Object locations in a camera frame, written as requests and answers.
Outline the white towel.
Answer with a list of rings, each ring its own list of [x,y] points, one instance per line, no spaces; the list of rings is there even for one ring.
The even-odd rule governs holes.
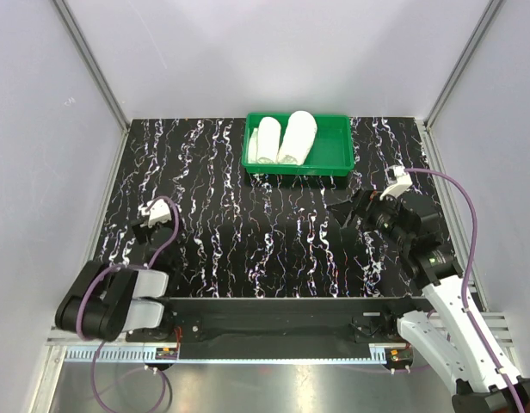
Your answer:
[[[281,125],[273,117],[261,119],[250,135],[247,162],[250,164],[273,164],[277,161],[280,147]]]
[[[290,115],[287,128],[277,154],[277,163],[303,165],[317,135],[317,122],[306,111],[297,111]]]

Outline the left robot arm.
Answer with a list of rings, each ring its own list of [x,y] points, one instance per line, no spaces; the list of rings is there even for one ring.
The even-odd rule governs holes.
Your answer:
[[[139,244],[150,247],[145,260],[154,261],[152,266],[110,270],[104,262],[86,262],[55,312],[59,330],[112,342],[121,332],[154,329],[164,320],[165,298],[178,285],[172,237],[180,234],[182,223],[149,227],[140,219],[131,229]]]

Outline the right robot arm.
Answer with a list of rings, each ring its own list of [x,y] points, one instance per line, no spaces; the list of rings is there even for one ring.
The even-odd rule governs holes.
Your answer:
[[[389,301],[379,330],[415,348],[443,380],[456,412],[530,412],[530,378],[504,354],[468,291],[452,247],[441,236],[441,214],[429,197],[398,198],[360,189],[330,206],[342,228],[377,231],[397,249],[403,271],[433,306],[441,334],[411,297]]]

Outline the green plastic tray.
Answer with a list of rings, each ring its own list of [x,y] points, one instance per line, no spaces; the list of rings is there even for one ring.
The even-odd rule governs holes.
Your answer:
[[[313,115],[317,122],[317,132],[302,165],[251,162],[250,138],[260,122],[268,117],[279,122],[281,133],[284,135],[290,115],[287,113],[250,113],[247,115],[241,163],[249,174],[346,176],[353,170],[354,151],[350,120],[348,116],[339,114]]]

